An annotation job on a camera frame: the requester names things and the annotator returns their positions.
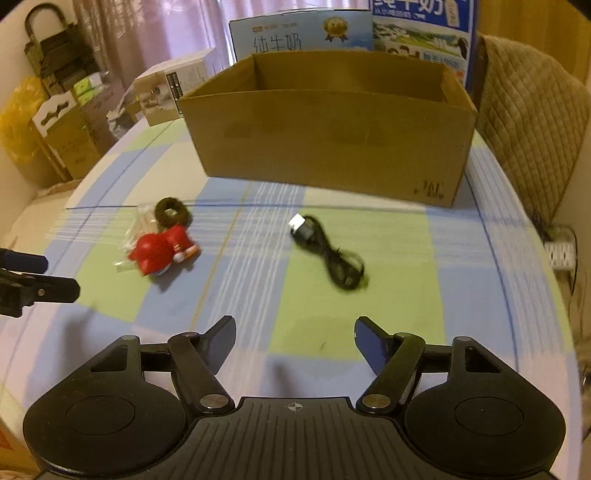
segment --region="bag handle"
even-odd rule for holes
[[[63,25],[64,30],[68,27],[68,22],[66,21],[64,12],[62,12],[60,7],[58,7],[56,4],[43,3],[36,5],[33,8],[31,8],[31,11],[27,14],[27,17],[25,18],[25,30],[27,31],[29,39],[33,42],[36,42],[37,39],[35,38],[35,34],[33,33],[33,26],[31,25],[31,20],[33,19],[33,16],[39,13],[41,10],[52,10],[57,15],[57,18],[60,19],[60,22]]]

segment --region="pink curtain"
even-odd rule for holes
[[[369,0],[73,0],[101,67],[127,87],[147,68],[216,47],[233,62],[228,22],[294,8],[367,8]]]

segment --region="blue milk box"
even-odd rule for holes
[[[372,0],[375,50],[444,63],[466,87],[477,0]]]
[[[285,50],[373,50],[369,10],[305,9],[230,22],[236,60]]]

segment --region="usb cable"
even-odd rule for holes
[[[337,287],[342,290],[355,290],[359,287],[365,273],[365,266],[359,255],[332,248],[322,225],[312,216],[301,216],[298,213],[289,221],[289,226],[291,236],[298,246],[324,258],[326,270]]]

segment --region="black bag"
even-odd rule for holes
[[[31,20],[45,9],[58,16],[64,30],[38,41]],[[92,49],[84,42],[78,25],[68,24],[57,5],[43,3],[33,7],[25,19],[25,30],[30,39],[25,55],[50,96],[68,91],[76,82],[99,71]]]

